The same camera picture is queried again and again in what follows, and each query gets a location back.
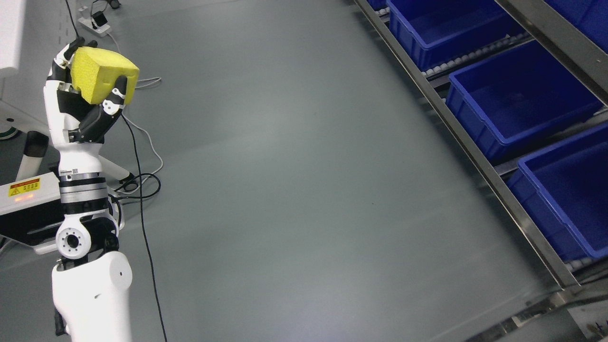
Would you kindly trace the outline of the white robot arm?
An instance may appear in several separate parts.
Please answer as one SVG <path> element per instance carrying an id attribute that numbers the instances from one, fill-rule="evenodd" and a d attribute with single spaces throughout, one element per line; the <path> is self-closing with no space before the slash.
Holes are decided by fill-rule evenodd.
<path id="1" fill-rule="evenodd" d="M 133 273 L 119 250 L 119 225 L 99 143 L 55 144 L 64 219 L 55 234 L 60 258 L 51 271 L 55 333 L 72 342 L 131 342 Z"/>

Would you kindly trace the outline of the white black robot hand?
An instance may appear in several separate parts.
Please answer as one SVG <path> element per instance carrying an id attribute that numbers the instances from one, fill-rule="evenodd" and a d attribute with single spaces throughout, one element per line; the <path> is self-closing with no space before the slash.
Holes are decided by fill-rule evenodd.
<path id="1" fill-rule="evenodd" d="M 54 145 L 67 143 L 103 143 L 104 135 L 119 119 L 134 90 L 129 77 L 116 75 L 100 103 L 90 104 L 81 94 L 71 91 L 71 66 L 74 53 L 83 46 L 93 51 L 96 41 L 85 45 L 81 36 L 66 45 L 54 57 L 43 87 L 48 129 Z"/>

